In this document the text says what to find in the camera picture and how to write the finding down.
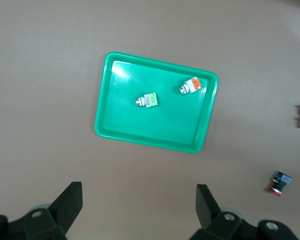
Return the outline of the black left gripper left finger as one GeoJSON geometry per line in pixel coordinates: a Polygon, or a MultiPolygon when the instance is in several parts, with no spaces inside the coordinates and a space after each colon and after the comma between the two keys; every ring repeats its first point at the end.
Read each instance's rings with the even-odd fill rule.
{"type": "Polygon", "coordinates": [[[68,240],[66,233],[82,207],[82,183],[74,181],[48,206],[34,207],[11,222],[0,215],[0,240],[68,240]]]}

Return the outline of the brown table cover sheet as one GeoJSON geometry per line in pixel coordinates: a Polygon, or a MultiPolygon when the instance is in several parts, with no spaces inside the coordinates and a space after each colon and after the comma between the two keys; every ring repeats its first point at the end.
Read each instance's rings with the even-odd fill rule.
{"type": "Polygon", "coordinates": [[[0,0],[0,214],[80,181],[70,240],[188,240],[206,184],[248,223],[300,239],[298,106],[300,0],[0,0]],[[112,51],[218,76],[199,153],[96,135],[112,51]],[[281,197],[277,171],[293,178],[281,197]]]}

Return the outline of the green plastic tray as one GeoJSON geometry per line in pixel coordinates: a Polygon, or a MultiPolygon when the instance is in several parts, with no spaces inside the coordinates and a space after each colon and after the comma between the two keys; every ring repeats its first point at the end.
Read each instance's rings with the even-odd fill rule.
{"type": "Polygon", "coordinates": [[[108,139],[197,153],[218,83],[207,70],[111,52],[104,59],[94,130],[108,139]],[[181,94],[179,87],[193,77],[201,89],[181,94]],[[137,98],[150,93],[156,93],[157,106],[136,105],[137,98]]]}

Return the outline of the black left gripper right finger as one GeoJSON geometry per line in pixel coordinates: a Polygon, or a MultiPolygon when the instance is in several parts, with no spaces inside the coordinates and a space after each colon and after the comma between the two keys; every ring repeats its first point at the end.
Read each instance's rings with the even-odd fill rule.
{"type": "Polygon", "coordinates": [[[253,226],[233,212],[222,211],[206,184],[196,186],[195,210],[201,228],[189,240],[299,240],[281,222],[261,220],[253,226]]]}

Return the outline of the white switch with green block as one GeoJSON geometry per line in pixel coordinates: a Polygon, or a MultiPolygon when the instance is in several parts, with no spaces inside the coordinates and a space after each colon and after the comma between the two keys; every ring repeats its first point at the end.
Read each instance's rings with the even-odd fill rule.
{"type": "Polygon", "coordinates": [[[155,107],[158,105],[158,98],[155,92],[144,94],[140,96],[135,101],[136,105],[139,107],[155,107]]]}

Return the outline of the white switch with orange block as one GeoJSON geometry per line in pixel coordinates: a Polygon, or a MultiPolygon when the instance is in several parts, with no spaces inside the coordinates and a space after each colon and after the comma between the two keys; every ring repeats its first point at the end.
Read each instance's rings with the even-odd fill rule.
{"type": "Polygon", "coordinates": [[[188,93],[194,93],[202,88],[202,84],[198,77],[192,77],[191,79],[185,81],[180,87],[179,91],[182,95],[188,93]]]}

